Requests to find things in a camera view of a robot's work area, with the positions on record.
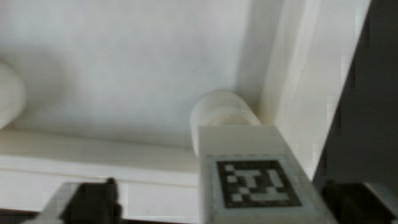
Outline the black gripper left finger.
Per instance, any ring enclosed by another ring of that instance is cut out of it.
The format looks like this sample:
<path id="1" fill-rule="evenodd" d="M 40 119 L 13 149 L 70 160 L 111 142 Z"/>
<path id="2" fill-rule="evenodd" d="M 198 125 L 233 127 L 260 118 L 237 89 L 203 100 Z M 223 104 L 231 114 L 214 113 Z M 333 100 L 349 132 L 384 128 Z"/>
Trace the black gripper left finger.
<path id="1" fill-rule="evenodd" d="M 34 224 L 121 224 L 118 182 L 66 183 L 50 199 Z"/>

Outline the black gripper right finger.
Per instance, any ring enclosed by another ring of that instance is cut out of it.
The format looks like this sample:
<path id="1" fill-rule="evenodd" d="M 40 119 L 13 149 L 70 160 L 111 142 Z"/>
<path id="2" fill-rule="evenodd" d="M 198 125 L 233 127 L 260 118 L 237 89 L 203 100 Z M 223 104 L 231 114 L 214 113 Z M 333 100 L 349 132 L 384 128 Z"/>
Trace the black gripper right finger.
<path id="1" fill-rule="evenodd" d="M 398 196 L 381 183 L 329 181 L 322 197 L 340 224 L 398 224 Z"/>

